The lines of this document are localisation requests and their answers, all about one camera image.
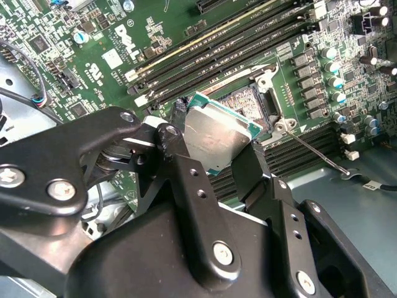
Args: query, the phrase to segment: white label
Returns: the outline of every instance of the white label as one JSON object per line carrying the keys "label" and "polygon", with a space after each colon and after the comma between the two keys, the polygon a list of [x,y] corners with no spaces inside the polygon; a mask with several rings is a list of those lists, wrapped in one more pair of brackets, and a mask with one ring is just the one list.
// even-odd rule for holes
{"label": "white label", "polygon": [[114,48],[109,52],[104,53],[102,58],[105,59],[111,70],[114,70],[116,67],[119,67],[123,64],[123,60],[120,58],[116,49]]}
{"label": "white label", "polygon": [[377,189],[380,189],[381,185],[382,185],[381,183],[371,180],[367,184],[364,184],[362,187],[369,189],[371,191],[376,191]]}

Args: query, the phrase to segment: wire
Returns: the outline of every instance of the wire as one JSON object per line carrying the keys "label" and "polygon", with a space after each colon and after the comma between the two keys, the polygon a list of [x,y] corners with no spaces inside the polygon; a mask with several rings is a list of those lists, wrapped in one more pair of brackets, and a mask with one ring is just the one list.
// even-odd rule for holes
{"label": "wire", "polygon": [[335,162],[333,162],[328,157],[323,155],[320,151],[318,151],[317,149],[313,148],[312,146],[307,144],[305,141],[303,141],[300,138],[298,138],[297,136],[295,136],[293,133],[287,131],[287,134],[289,134],[292,138],[294,138],[296,141],[301,143],[303,146],[307,147],[307,149],[309,149],[313,153],[317,154],[323,161],[325,161],[327,164],[332,166],[334,169],[337,169],[338,171],[342,172],[346,176],[350,176],[350,172],[348,170],[346,170],[344,167],[337,165]]}
{"label": "wire", "polygon": [[[17,93],[14,93],[10,90],[0,87],[0,94],[7,96],[17,102],[20,102],[21,104],[25,104],[26,106],[37,108],[36,105],[34,103],[32,103],[32,101],[30,99],[28,99],[22,95],[19,95]],[[51,109],[45,107],[43,109],[38,109],[38,110],[41,113],[43,113],[44,115],[46,115],[48,118],[50,118],[52,121],[54,121],[57,125],[63,124],[63,122],[53,113],[53,111]]]}
{"label": "wire", "polygon": [[20,53],[26,59],[26,61],[28,61],[28,63],[33,68],[33,71],[36,73],[37,78],[38,78],[38,82],[40,83],[40,89],[42,91],[42,96],[43,96],[43,102],[47,102],[47,90],[45,89],[44,79],[43,79],[42,74],[40,73],[40,70],[36,66],[35,62],[24,51],[22,51],[16,45],[13,45],[12,43],[9,43],[8,41],[6,41],[4,39],[0,39],[0,44],[3,44],[5,46],[13,49],[14,51],[17,51],[18,53]]}
{"label": "wire", "polygon": [[99,184],[97,184],[97,190],[98,190],[98,196],[99,196],[98,212],[96,213],[96,215],[88,217],[87,219],[81,219],[81,222],[90,222],[94,219],[97,219],[100,216],[100,214],[102,213],[102,210],[104,209],[104,197],[102,195],[102,188],[100,188]]}

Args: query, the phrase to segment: capacitor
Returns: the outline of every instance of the capacitor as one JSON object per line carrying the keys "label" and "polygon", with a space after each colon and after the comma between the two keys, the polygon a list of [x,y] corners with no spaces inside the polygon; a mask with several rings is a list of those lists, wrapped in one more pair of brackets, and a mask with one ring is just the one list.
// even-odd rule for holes
{"label": "capacitor", "polygon": [[369,127],[377,127],[378,126],[378,121],[377,119],[373,118],[372,116],[366,116],[364,119],[364,123],[367,124]]}
{"label": "capacitor", "polygon": [[373,27],[386,27],[389,21],[388,17],[374,17],[371,19],[371,24]]}
{"label": "capacitor", "polygon": [[397,67],[394,66],[382,66],[381,68],[379,68],[379,71],[388,76],[397,75]]}
{"label": "capacitor", "polygon": [[89,35],[87,32],[84,31],[76,31],[73,34],[73,40],[76,42],[78,45],[82,45],[84,43],[88,43],[89,41]]}
{"label": "capacitor", "polygon": [[333,60],[337,56],[337,50],[330,47],[323,48],[321,51],[321,56],[325,59]]}
{"label": "capacitor", "polygon": [[369,126],[367,126],[367,127],[365,128],[365,132],[366,132],[367,134],[369,134],[369,135],[376,136],[376,135],[379,134],[380,129],[379,129],[378,127],[369,127]]}
{"label": "capacitor", "polygon": [[125,12],[133,12],[134,8],[135,5],[131,0],[124,0],[123,9]]}
{"label": "capacitor", "polygon": [[346,94],[337,91],[332,95],[332,100],[339,104],[343,104],[346,101]]}
{"label": "capacitor", "polygon": [[337,73],[340,68],[341,68],[341,66],[339,63],[332,62],[332,61],[330,61],[324,65],[325,71],[328,71],[329,73]]}
{"label": "capacitor", "polygon": [[342,89],[343,80],[341,78],[338,78],[337,76],[333,76],[328,80],[328,85],[330,85],[330,87],[333,87],[335,89]]}
{"label": "capacitor", "polygon": [[360,63],[366,65],[376,65],[378,63],[378,58],[370,57],[370,56],[361,56]]}
{"label": "capacitor", "polygon": [[336,112],[332,117],[334,118],[334,120],[337,123],[343,123],[346,121],[346,117],[343,115],[340,115],[340,113],[338,113],[338,112]]}
{"label": "capacitor", "polygon": [[372,16],[385,16],[387,15],[389,9],[387,6],[377,6],[377,7],[371,7],[370,8],[370,13]]}

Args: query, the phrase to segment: mounting hole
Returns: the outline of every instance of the mounting hole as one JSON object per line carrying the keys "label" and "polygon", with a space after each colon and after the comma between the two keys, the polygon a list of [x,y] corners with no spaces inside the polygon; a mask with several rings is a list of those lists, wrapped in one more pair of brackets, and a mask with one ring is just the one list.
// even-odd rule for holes
{"label": "mounting hole", "polygon": [[136,158],[136,164],[138,166],[144,165],[147,160],[148,160],[148,157],[145,154],[139,154]]}
{"label": "mounting hole", "polygon": [[302,239],[302,236],[299,234],[299,232],[298,232],[298,231],[294,230],[294,231],[293,231],[293,234],[294,234],[294,235],[295,235],[295,237],[297,237],[299,240],[301,240],[301,239]]}
{"label": "mounting hole", "polygon": [[199,189],[197,191],[197,195],[198,195],[198,197],[201,197],[202,199],[205,199],[207,197],[205,191],[203,191],[202,189]]}
{"label": "mounting hole", "polygon": [[130,113],[121,112],[120,117],[127,122],[134,122],[134,117]]}
{"label": "mounting hole", "polygon": [[190,175],[197,177],[199,174],[195,169],[190,169]]}
{"label": "mounting hole", "polygon": [[174,127],[170,126],[170,125],[168,125],[166,129],[167,129],[167,131],[168,131],[169,133],[172,133],[173,135],[177,135],[177,134],[178,134],[178,132],[176,131],[176,129],[175,129]]}
{"label": "mounting hole", "polygon": [[291,218],[292,218],[294,221],[296,221],[296,222],[299,221],[299,220],[298,220],[298,217],[297,217],[295,214],[291,214]]}

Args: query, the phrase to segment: black metal bracket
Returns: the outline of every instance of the black metal bracket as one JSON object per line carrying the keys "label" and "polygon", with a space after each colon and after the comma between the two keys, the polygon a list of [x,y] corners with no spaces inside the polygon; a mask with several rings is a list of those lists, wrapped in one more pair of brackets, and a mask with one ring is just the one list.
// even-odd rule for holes
{"label": "black metal bracket", "polygon": [[[87,204],[86,184],[99,153],[139,128],[129,111],[111,107],[2,147],[0,168],[19,170],[22,182],[0,187],[0,224],[41,235],[71,230]],[[74,196],[51,197],[55,181],[70,183]]]}

